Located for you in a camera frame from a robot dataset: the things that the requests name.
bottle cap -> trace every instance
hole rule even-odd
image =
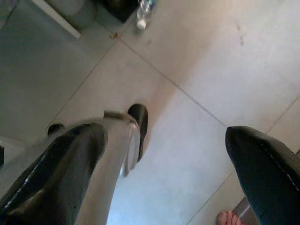
[[[146,29],[146,25],[147,25],[147,23],[144,19],[139,20],[136,24],[137,28],[140,30]]]

bare foot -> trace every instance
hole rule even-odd
[[[221,212],[217,216],[217,225],[244,225],[237,215],[232,212]]]

floor tile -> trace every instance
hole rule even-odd
[[[121,39],[227,125],[267,131],[299,94],[299,1],[160,1]]]
[[[96,21],[105,26],[111,33],[121,35],[127,26],[135,19],[136,12],[134,12],[125,23],[122,23],[114,17],[102,4],[97,4]]]
[[[225,127],[134,52],[118,41],[56,121],[126,112],[137,102],[149,110],[147,150],[119,179],[108,224],[186,224],[233,170]]]
[[[0,134],[35,140],[114,41],[97,22],[75,40],[22,1],[0,34]]]
[[[233,172],[188,225],[214,225],[220,212],[233,210],[243,198],[237,174]]]
[[[281,140],[294,153],[300,149],[300,98],[283,115],[268,133]]]

plastic water bottle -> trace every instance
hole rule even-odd
[[[137,10],[137,28],[144,30],[156,9],[158,0],[140,0],[140,7]]]

white tile floor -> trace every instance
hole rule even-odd
[[[213,224],[243,198],[226,126],[300,148],[299,9],[297,0],[161,0],[145,32],[134,16],[121,24],[100,9],[75,41],[32,5],[19,7],[0,33],[0,133],[30,142],[52,121],[143,103],[147,151],[119,179],[108,224]]]

